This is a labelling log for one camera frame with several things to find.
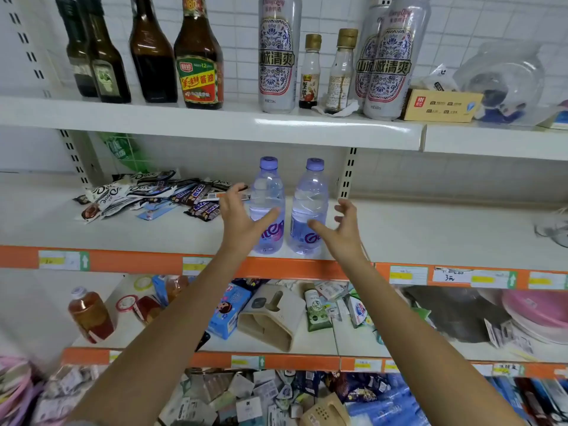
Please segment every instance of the beer can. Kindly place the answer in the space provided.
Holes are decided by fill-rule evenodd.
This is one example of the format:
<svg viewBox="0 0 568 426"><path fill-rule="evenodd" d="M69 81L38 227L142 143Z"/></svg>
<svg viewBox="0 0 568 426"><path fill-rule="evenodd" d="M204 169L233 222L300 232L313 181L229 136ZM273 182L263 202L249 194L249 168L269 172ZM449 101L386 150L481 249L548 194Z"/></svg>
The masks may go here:
<svg viewBox="0 0 568 426"><path fill-rule="evenodd" d="M355 71L349 89L349 100L357 99L359 101L359 112L363 111L365 97L367 97L371 70L377 55L377 35L388 7L388 4L379 4L379 0L373 0L361 29L359 47L355 55Z"/></svg>
<svg viewBox="0 0 568 426"><path fill-rule="evenodd" d="M401 115L410 76L430 19L430 0L393 0L377 38L363 113L369 118Z"/></svg>
<svg viewBox="0 0 568 426"><path fill-rule="evenodd" d="M296 106L302 0L259 0L259 105L287 114Z"/></svg>

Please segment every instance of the hand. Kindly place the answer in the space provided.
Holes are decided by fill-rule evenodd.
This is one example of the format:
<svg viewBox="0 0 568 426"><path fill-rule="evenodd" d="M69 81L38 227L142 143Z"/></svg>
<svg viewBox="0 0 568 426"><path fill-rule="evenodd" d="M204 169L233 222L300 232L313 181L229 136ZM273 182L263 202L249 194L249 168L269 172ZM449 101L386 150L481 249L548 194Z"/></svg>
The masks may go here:
<svg viewBox="0 0 568 426"><path fill-rule="evenodd" d="M259 242L260 236L274 222L280 214L279 208L273 208L258 221L252 221L246 214L241 193L245 184L233 185L220 200L221 217L225 225L221 248L237 254L244 259L251 252L252 247Z"/></svg>
<svg viewBox="0 0 568 426"><path fill-rule="evenodd" d="M337 201L339 205L335 206L335 210L343 214L343 216L335 217L339 227L332 230L317 220L309 220L308 226L321 236L331 255L339 264L348 264L360 260L367 261L359 237L357 208L350 200L339 199Z"/></svg>

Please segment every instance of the water bottle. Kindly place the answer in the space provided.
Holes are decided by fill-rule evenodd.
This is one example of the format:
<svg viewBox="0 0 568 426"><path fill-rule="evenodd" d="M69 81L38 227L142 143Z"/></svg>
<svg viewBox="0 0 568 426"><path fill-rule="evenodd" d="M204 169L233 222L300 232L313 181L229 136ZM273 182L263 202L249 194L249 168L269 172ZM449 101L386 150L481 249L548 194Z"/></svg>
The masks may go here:
<svg viewBox="0 0 568 426"><path fill-rule="evenodd" d="M278 159L262 157L260 172L251 188L249 210L254 221L264 217L272 208L280 208L280 215L260 236L260 241L253 248L260 254L273 254L284 242L284 215L286 214L286 195L284 184L278 174Z"/></svg>
<svg viewBox="0 0 568 426"><path fill-rule="evenodd" d="M315 254L322 247L322 239L308 227L308 220L325 224L330 193L323 175L321 158L308 158L306 173L300 179L292 204L290 248L298 254Z"/></svg>

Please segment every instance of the left hand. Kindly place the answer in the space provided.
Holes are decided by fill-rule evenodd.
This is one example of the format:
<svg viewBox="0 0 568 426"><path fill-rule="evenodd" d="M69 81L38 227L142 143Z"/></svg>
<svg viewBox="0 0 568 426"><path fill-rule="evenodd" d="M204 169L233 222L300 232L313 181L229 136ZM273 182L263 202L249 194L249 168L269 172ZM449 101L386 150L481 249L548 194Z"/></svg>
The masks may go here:
<svg viewBox="0 0 568 426"><path fill-rule="evenodd" d="M246 213L239 193L244 186L242 182L233 185L220 200L221 217L225 225L221 249L236 253L242 256L242 259L251 252L262 233L280 214L279 208L273 208L258 221L252 221Z"/></svg>

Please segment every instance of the gold bottle cap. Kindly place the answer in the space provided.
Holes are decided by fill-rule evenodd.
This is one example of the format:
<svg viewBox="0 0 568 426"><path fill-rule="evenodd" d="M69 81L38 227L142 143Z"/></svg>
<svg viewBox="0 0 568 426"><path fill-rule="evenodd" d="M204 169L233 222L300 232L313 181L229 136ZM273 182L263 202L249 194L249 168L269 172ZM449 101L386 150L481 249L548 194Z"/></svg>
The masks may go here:
<svg viewBox="0 0 568 426"><path fill-rule="evenodd" d="M359 30L357 28L341 28L337 36L337 47L353 49L357 44L358 34Z"/></svg>
<svg viewBox="0 0 568 426"><path fill-rule="evenodd" d="M306 50L308 49L320 50L321 47L322 47L322 35L306 34Z"/></svg>

